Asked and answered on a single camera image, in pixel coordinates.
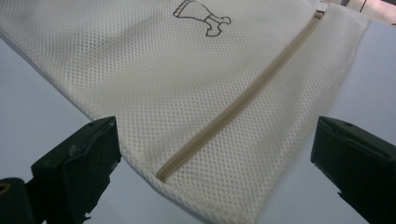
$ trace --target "zipper pull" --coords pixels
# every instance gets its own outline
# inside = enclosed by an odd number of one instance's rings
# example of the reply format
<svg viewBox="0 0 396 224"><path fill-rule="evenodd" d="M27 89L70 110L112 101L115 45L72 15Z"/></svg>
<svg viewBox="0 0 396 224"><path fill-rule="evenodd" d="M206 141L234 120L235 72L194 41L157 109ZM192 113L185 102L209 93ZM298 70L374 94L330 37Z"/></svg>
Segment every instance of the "zipper pull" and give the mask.
<svg viewBox="0 0 396 224"><path fill-rule="evenodd" d="M315 18L317 18L319 20L322 19L328 6L329 6L329 3L325 2L325 1L320 1L317 12L315 13Z"/></svg>

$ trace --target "printed logo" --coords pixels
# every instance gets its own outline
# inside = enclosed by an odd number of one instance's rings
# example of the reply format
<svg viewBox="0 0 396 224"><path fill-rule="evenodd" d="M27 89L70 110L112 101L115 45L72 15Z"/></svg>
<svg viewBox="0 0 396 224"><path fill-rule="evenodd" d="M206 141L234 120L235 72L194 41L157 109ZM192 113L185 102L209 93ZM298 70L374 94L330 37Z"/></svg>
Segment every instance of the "printed logo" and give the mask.
<svg viewBox="0 0 396 224"><path fill-rule="evenodd" d="M174 12L174 16L181 19L194 19L203 21L209 25L206 36L218 36L221 34L220 26L230 24L229 17L217 17L213 15L204 5L195 0L185 0Z"/></svg>

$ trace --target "zipper tape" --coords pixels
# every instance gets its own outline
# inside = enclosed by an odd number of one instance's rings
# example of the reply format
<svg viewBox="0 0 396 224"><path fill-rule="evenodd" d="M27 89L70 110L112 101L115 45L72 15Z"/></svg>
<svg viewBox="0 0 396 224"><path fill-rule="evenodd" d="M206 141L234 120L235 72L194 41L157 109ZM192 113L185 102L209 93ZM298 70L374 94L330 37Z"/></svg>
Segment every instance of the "zipper tape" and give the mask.
<svg viewBox="0 0 396 224"><path fill-rule="evenodd" d="M228 123L230 123L250 102L262 91L267 83L283 67L285 63L300 48L305 40L311 35L323 17L327 8L326 3L320 3L317 12L305 28L286 46L286 48L276 57L276 59L261 73L253 83L217 118L195 135L184 147L172 156L158 170L156 177L163 183L166 179L186 163L195 153L197 153L210 139L219 133Z"/></svg>

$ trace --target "white mesh fabric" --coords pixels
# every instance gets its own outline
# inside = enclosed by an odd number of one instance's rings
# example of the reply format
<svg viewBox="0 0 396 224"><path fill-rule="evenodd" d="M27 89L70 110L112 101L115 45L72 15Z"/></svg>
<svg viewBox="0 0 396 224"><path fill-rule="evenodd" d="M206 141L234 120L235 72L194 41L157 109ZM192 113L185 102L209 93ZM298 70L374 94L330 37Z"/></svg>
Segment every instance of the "white mesh fabric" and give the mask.
<svg viewBox="0 0 396 224"><path fill-rule="evenodd" d="M122 155L154 187L215 222L252 223L300 132L331 103L368 23L360 15L332 8L290 64L168 184L155 173L262 73L317 5L6 0L0 31L92 119L117 117ZM210 13L216 18L204 22Z"/></svg>
<svg viewBox="0 0 396 224"><path fill-rule="evenodd" d="M227 222L254 223L318 116L332 104L365 24L365 18L356 20L342 7L330 6L253 103L167 183L192 200L216 201L221 213L233 214Z"/></svg>

